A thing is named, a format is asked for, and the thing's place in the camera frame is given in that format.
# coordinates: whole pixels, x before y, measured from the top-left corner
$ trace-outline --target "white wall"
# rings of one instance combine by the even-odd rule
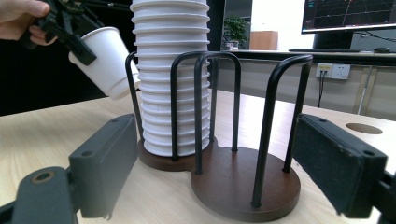
[[[278,31],[278,50],[310,49],[315,35],[301,35],[304,0],[253,0],[251,31]]]

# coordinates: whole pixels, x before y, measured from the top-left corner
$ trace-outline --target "power outlet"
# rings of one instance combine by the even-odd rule
[[[332,63],[318,63],[316,77],[332,77]]]
[[[349,77],[349,64],[335,64],[332,66],[332,78],[347,79]]]

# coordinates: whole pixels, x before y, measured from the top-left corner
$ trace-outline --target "round wooden base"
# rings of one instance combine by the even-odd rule
[[[256,174],[258,150],[219,147],[217,141],[203,150],[203,173],[196,175],[194,156],[172,161],[147,152],[139,141],[139,158],[146,165],[163,171],[190,171],[191,186],[198,199],[215,212],[241,221],[266,222],[292,211],[300,195],[300,179],[294,170],[282,171],[284,162],[268,155],[262,187],[262,206],[250,205]]]

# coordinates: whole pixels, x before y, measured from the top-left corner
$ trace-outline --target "white paper cup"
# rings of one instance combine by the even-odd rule
[[[202,101],[202,108],[209,108],[210,103],[206,98],[203,97]],[[142,110],[149,110],[149,111],[156,111],[158,113],[171,113],[171,106],[169,104],[156,104],[156,103],[151,103],[151,102],[143,102],[141,104]],[[183,112],[189,112],[191,110],[194,110],[194,101],[190,102],[178,102],[177,103],[177,113],[183,113]]]
[[[209,73],[201,76],[201,85],[205,85],[207,82],[207,78],[209,77]],[[140,84],[144,87],[153,89],[170,89],[170,77],[141,77],[139,76]],[[179,77],[177,79],[177,90],[184,90],[194,87],[194,77]]]
[[[207,138],[209,136],[210,130],[208,127],[204,127],[202,129],[202,140]],[[156,145],[159,146],[164,146],[164,147],[171,147],[172,146],[172,134],[170,133],[157,133],[157,132],[151,132],[147,129],[143,132],[143,136],[145,137],[145,140],[148,139],[151,143],[155,143]],[[189,145],[191,143],[195,143],[195,133],[187,133],[187,134],[178,134],[177,135],[177,141],[179,145]],[[170,150],[168,153],[168,156],[172,155],[171,154],[172,150]]]
[[[207,128],[210,124],[209,116],[206,118],[202,118],[202,127]],[[144,119],[143,121],[143,129],[149,130],[151,133],[161,133],[164,134],[171,134],[172,132],[172,125],[170,120],[163,121],[157,119]],[[194,134],[195,133],[195,119],[191,120],[183,120],[177,121],[177,134]]]
[[[198,14],[177,13],[161,16],[133,17],[135,29],[161,29],[163,27],[201,27],[207,28],[210,18]]]
[[[157,14],[178,13],[198,13],[206,15],[209,6],[204,3],[195,1],[146,1],[140,3],[132,3],[130,5],[134,16],[149,16]]]
[[[207,67],[209,63],[204,63],[202,67],[201,76],[207,74]],[[149,65],[137,65],[139,72],[139,78],[169,78],[172,65],[166,66],[149,66]],[[189,78],[194,76],[194,65],[180,65],[177,67],[177,78]]]
[[[204,95],[201,99],[202,108],[205,106],[209,106],[209,101],[207,99],[209,95]],[[146,108],[156,111],[171,111],[171,102],[170,101],[154,101],[151,99],[145,99],[140,96],[142,100],[142,105]],[[177,111],[191,110],[194,109],[195,101],[194,99],[190,100],[178,100],[177,101]]]
[[[111,99],[118,100],[127,95],[130,89],[125,71],[125,59],[129,52],[120,38],[119,30],[114,27],[99,28],[81,39],[97,58],[86,66],[69,52],[70,62],[81,69]],[[138,70],[133,61],[131,68],[134,77],[137,77]]]
[[[148,119],[157,119],[160,121],[169,121],[171,119],[171,112],[169,111],[163,111],[163,112],[159,112],[159,111],[152,111],[149,109],[143,109],[142,111],[145,116],[145,118]],[[209,108],[202,108],[201,113],[203,117],[206,117],[209,114]],[[181,112],[177,112],[177,120],[179,121],[184,121],[184,120],[191,120],[195,118],[195,111],[194,110],[190,110],[190,111],[181,111]]]
[[[175,27],[162,29],[133,30],[136,34],[136,42],[145,41],[184,41],[190,39],[207,40],[207,28],[177,29]]]
[[[202,140],[202,150],[209,145],[209,136]],[[163,157],[172,156],[172,147],[161,142],[145,141],[145,149],[150,153]],[[179,143],[177,148],[178,156],[190,156],[195,153],[195,141],[189,143]]]
[[[159,2],[159,1],[164,1],[165,0],[133,0],[133,4],[140,4],[140,3],[147,3],[147,2]],[[198,2],[198,3],[204,3],[206,4],[206,0],[172,0],[172,1],[178,1],[178,2]]]
[[[135,42],[138,54],[183,54],[191,51],[207,51],[209,41],[167,41],[159,44],[158,42]]]
[[[209,84],[206,84],[205,86],[202,87],[202,94],[208,94],[208,89],[207,87]],[[147,89],[141,89],[141,98],[142,99],[150,99],[152,101],[165,101],[165,102],[170,102],[171,100],[171,94],[169,90],[160,90],[160,91],[153,91],[153,90],[147,90]],[[185,90],[180,90],[177,92],[177,100],[178,101],[186,101],[186,100],[191,100],[194,98],[194,89],[185,89]]]
[[[143,66],[170,66],[172,65],[178,54],[159,54],[159,55],[147,55],[137,56],[139,58],[139,65]],[[181,65],[195,65],[196,59],[184,60]]]

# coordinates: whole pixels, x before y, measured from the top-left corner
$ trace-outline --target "stack of paper cups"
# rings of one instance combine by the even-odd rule
[[[152,154],[172,156],[170,70],[174,59],[190,51],[207,51],[206,0],[134,0],[133,33],[136,36],[137,68],[141,80],[141,110],[145,149]],[[203,68],[202,120],[194,120],[194,65],[184,61],[177,69],[178,155],[195,152],[195,122],[202,122],[202,146],[209,144],[207,72]]]

